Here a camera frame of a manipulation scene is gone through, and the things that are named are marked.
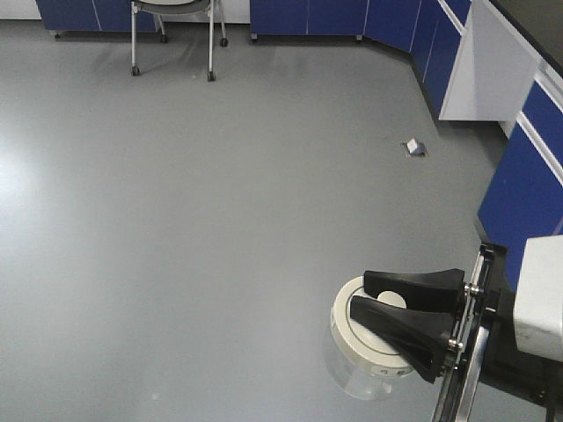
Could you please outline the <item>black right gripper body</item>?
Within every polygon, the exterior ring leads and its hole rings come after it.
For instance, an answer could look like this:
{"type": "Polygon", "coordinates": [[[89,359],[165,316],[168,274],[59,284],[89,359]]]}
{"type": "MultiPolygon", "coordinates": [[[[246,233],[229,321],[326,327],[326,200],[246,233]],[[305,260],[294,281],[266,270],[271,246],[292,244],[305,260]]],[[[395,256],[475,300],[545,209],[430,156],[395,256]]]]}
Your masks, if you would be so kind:
{"type": "Polygon", "coordinates": [[[506,250],[483,243],[470,282],[464,284],[464,311],[452,332],[454,357],[443,380],[432,419],[469,419],[477,387],[484,383],[545,408],[548,421],[562,412],[562,360],[521,352],[515,340],[516,290],[503,275],[506,250]]]}

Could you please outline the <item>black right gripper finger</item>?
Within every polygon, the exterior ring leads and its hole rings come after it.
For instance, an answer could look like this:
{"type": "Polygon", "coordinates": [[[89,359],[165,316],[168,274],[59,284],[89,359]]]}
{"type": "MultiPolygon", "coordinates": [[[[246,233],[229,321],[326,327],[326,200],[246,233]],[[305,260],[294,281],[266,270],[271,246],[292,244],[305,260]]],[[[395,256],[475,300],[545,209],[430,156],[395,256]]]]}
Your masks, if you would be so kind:
{"type": "Polygon", "coordinates": [[[363,290],[376,299],[383,292],[400,295],[408,309],[456,313],[464,297],[464,271],[452,268],[434,273],[387,273],[366,270],[363,290]]]}
{"type": "Polygon", "coordinates": [[[394,348],[426,382],[441,375],[455,324],[451,314],[402,309],[355,295],[350,316],[394,348]]]}

